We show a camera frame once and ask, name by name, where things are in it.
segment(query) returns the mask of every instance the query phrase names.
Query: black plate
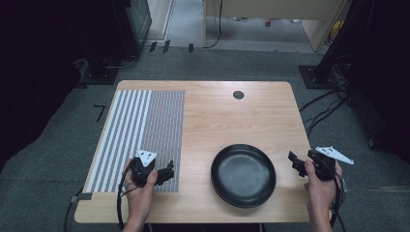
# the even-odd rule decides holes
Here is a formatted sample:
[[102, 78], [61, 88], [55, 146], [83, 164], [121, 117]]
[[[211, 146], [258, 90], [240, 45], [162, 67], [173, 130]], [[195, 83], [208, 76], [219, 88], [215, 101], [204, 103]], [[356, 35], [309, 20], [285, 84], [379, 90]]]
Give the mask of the black plate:
[[265, 203], [277, 183], [275, 168], [268, 156], [247, 144], [222, 149], [212, 162], [211, 179], [218, 195], [239, 208]]

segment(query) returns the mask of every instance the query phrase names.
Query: table mat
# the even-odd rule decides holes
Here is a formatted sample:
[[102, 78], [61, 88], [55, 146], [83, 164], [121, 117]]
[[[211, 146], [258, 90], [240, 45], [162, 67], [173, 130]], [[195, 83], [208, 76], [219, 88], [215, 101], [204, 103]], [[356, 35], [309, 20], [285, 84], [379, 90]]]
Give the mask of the table mat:
[[177, 192], [185, 91], [118, 90], [86, 192], [115, 192], [126, 161], [138, 150], [157, 153], [156, 169], [174, 161], [175, 177], [156, 192]]

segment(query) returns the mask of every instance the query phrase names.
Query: wooden desk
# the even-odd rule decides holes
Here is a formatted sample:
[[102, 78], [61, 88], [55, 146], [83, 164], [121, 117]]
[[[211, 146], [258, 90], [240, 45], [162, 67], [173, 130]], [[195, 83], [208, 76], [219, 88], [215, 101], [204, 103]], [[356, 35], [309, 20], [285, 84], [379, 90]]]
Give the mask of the wooden desk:
[[[179, 191], [156, 193], [147, 222], [308, 221], [308, 195], [303, 188], [303, 183], [308, 179], [299, 177], [287, 158], [289, 151], [293, 151], [305, 160], [309, 150], [290, 84], [127, 80], [118, 84], [117, 93], [118, 90], [186, 91]], [[235, 91], [242, 91], [245, 97], [241, 100], [233, 98]], [[252, 209], [240, 209], [225, 203], [211, 183], [211, 163], [215, 155], [224, 147], [238, 143], [263, 151], [277, 171], [273, 195], [267, 202]], [[122, 206], [126, 220], [127, 200], [123, 201]], [[93, 193], [92, 200], [81, 200], [75, 220], [118, 222], [116, 193]]]
[[[317, 51], [337, 21], [347, 0], [223, 0], [222, 17], [301, 19], [313, 51]], [[203, 42], [207, 17], [220, 15], [220, 0], [204, 1]]]

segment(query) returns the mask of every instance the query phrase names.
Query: white plastic part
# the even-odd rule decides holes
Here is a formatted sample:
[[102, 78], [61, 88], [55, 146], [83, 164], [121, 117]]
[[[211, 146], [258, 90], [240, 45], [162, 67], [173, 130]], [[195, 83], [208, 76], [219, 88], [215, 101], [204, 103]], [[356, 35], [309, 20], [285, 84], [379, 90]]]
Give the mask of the white plastic part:
[[326, 157], [330, 157], [335, 160], [340, 160], [340, 161], [347, 162], [350, 164], [355, 164], [355, 162], [352, 159], [349, 159], [348, 157], [344, 156], [342, 153], [338, 152], [332, 146], [331, 147], [317, 147], [316, 151], [325, 155]]
[[156, 153], [153, 152], [147, 152], [147, 151], [142, 151], [139, 150], [138, 152], [138, 157], [142, 162], [142, 165], [144, 167], [147, 167], [148, 165], [150, 165], [150, 163], [155, 159], [155, 157], [157, 156]]

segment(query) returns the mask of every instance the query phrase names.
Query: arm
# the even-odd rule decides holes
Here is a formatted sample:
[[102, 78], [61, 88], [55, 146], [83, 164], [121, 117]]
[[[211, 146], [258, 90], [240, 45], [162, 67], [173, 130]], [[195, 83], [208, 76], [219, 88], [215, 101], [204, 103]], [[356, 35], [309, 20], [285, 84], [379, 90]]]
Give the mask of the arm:
[[[158, 171], [152, 170], [144, 188], [137, 188], [126, 194], [129, 205], [129, 217], [123, 231], [141, 232], [145, 220], [151, 210], [154, 195], [154, 185], [158, 178]], [[127, 173], [126, 183], [132, 183], [131, 174]], [[127, 190], [134, 189], [134, 185], [127, 185]]]
[[[333, 231], [330, 224], [329, 210], [336, 197], [335, 182], [320, 181], [316, 176], [311, 160], [305, 161], [305, 169], [308, 175], [308, 183], [305, 184], [305, 189], [308, 191], [307, 211], [311, 231]], [[336, 172], [341, 175], [341, 167], [337, 162]]]

